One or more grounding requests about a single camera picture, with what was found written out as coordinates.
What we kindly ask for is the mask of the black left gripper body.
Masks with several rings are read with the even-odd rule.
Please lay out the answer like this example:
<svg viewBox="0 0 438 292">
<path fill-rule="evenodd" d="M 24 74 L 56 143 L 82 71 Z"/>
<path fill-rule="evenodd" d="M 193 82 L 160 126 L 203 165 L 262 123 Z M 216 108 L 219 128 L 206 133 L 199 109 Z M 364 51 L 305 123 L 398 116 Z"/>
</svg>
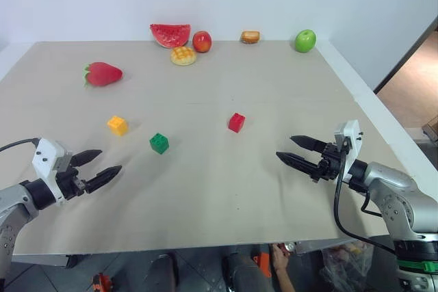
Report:
<svg viewBox="0 0 438 292">
<path fill-rule="evenodd" d="M 65 200 L 81 196 L 85 192 L 85 181 L 79 179 L 79 171 L 71 165 L 55 176 L 57 186 L 60 188 Z"/>
</svg>

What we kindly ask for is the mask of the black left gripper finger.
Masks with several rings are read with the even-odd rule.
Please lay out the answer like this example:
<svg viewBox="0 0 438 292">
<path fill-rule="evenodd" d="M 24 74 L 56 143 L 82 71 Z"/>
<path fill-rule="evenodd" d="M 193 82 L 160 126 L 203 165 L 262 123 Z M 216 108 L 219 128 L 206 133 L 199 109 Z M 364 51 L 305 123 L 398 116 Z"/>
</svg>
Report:
<svg viewBox="0 0 438 292">
<path fill-rule="evenodd" d="M 112 166 L 99 172 L 94 178 L 85 182 L 86 193 L 92 193 L 108 184 L 122 170 L 121 165 Z"/>
<path fill-rule="evenodd" d="M 102 150 L 85 150 L 71 157 L 70 166 L 81 167 L 93 161 L 102 153 Z"/>
</svg>

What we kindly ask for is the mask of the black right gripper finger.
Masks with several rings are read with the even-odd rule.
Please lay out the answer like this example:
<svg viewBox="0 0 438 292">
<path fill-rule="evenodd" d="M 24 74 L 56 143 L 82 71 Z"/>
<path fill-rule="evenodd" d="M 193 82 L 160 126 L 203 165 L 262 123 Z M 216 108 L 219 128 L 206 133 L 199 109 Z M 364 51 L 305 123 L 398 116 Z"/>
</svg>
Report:
<svg viewBox="0 0 438 292">
<path fill-rule="evenodd" d="M 325 142 L 306 135 L 293 135 L 290 137 L 290 139 L 301 148 L 304 148 L 306 150 L 323 152 L 326 148 Z"/>
<path fill-rule="evenodd" d="M 309 176 L 319 176 L 318 165 L 307 161 L 305 158 L 295 155 L 290 152 L 276 152 L 276 156 L 286 165 L 291 168 L 297 169 Z"/>
</svg>

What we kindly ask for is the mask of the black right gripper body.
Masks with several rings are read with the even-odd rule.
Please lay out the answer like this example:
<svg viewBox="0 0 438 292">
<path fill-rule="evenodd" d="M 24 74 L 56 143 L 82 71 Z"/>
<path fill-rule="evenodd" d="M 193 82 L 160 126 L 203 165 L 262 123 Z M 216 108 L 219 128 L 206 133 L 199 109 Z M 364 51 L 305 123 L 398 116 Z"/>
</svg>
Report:
<svg viewBox="0 0 438 292">
<path fill-rule="evenodd" d="M 335 144 L 328 143 L 321 155 L 322 159 L 317 164 L 311 179 L 314 182 L 318 182 L 320 179 L 335 180 L 341 168 L 342 153 Z"/>
</svg>

